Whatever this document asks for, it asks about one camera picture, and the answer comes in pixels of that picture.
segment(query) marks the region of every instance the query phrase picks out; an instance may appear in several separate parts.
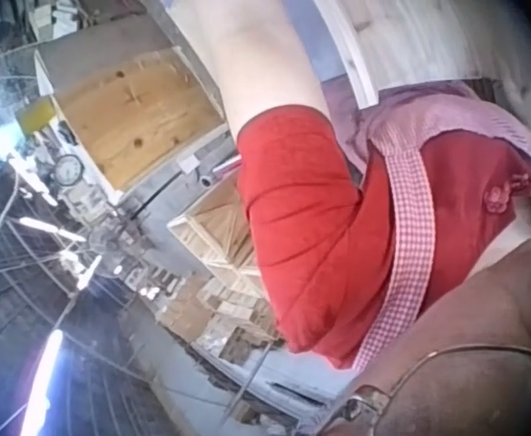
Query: red sleeve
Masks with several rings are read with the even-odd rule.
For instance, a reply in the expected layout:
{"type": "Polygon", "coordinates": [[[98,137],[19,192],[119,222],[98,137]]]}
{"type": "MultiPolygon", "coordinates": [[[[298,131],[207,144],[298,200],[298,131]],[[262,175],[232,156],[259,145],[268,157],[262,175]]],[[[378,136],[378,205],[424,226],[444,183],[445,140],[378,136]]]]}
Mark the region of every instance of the red sleeve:
{"type": "Polygon", "coordinates": [[[380,287],[375,270],[384,269],[388,250],[380,237],[389,235],[388,182],[379,199],[387,216],[369,222],[329,120],[304,106],[260,114],[241,130],[238,148],[241,197],[280,331],[292,351],[315,351],[337,324],[362,317],[380,287]],[[364,228],[374,234],[365,241],[364,228]]]}

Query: gingham strap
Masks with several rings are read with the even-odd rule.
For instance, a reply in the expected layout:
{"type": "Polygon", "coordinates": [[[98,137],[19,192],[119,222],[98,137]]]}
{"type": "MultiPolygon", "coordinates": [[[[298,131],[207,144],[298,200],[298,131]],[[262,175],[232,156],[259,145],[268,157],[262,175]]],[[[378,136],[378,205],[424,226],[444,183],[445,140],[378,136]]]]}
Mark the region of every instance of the gingham strap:
{"type": "Polygon", "coordinates": [[[386,298],[353,368],[363,371],[418,317],[432,271],[436,226],[420,148],[453,130],[501,138],[531,157],[531,132],[500,107],[455,95],[431,95],[392,110],[368,138],[384,155],[396,223],[396,247],[386,298]]]}

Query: red shirt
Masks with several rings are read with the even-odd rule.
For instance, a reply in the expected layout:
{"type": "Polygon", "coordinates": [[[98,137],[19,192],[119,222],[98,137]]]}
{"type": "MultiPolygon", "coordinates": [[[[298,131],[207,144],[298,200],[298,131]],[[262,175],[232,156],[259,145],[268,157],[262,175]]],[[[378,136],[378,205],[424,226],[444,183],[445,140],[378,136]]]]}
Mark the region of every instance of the red shirt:
{"type": "MultiPolygon", "coordinates": [[[[241,130],[238,148],[239,189],[280,332],[291,351],[348,368],[378,315],[394,256],[384,160],[369,144],[358,189],[329,120],[303,106],[260,114],[241,130]]],[[[490,212],[485,198],[514,174],[528,174],[521,193],[531,194],[531,163],[502,140],[460,131],[428,141],[421,153],[438,235],[424,311],[514,220],[511,202],[490,212]]]]}

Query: clock face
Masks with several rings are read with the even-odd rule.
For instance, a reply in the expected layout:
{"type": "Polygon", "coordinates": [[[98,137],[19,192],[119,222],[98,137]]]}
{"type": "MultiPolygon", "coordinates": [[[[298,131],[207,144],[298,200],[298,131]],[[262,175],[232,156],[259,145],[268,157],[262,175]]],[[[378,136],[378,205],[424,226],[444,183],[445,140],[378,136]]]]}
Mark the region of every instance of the clock face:
{"type": "Polygon", "coordinates": [[[54,178],[62,186],[74,186],[84,175],[84,164],[75,154],[65,154],[55,163],[54,178]]]}

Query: eyeglasses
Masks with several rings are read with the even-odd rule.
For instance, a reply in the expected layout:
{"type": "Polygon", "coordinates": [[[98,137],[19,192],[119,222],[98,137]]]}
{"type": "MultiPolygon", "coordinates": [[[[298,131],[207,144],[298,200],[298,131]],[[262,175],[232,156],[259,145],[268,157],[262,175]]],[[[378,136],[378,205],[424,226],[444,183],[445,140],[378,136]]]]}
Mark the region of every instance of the eyeglasses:
{"type": "MultiPolygon", "coordinates": [[[[475,352],[492,352],[492,354],[494,354],[492,359],[497,357],[494,352],[501,352],[501,358],[505,355],[504,353],[509,353],[525,356],[531,359],[531,349],[510,345],[466,344],[431,352],[399,377],[389,392],[384,392],[371,385],[363,385],[361,387],[351,386],[349,389],[343,391],[338,399],[328,408],[317,413],[315,416],[310,417],[310,419],[301,422],[293,435],[341,435],[350,434],[351,432],[351,434],[356,434],[357,436],[377,436],[377,428],[379,427],[379,424],[385,416],[387,416],[389,411],[392,412],[394,400],[403,388],[408,385],[408,382],[417,374],[417,372],[424,369],[429,363],[432,363],[434,360],[443,356],[460,355],[461,357],[464,357],[465,354],[473,354],[475,352]],[[352,429],[348,432],[346,427],[351,428],[354,424],[355,430],[352,429]]],[[[507,363],[507,365],[512,365],[512,370],[514,369],[513,365],[515,365],[515,361],[516,360],[511,360],[507,363]]],[[[506,371],[505,375],[508,376],[509,373],[513,372],[506,371]]]]}

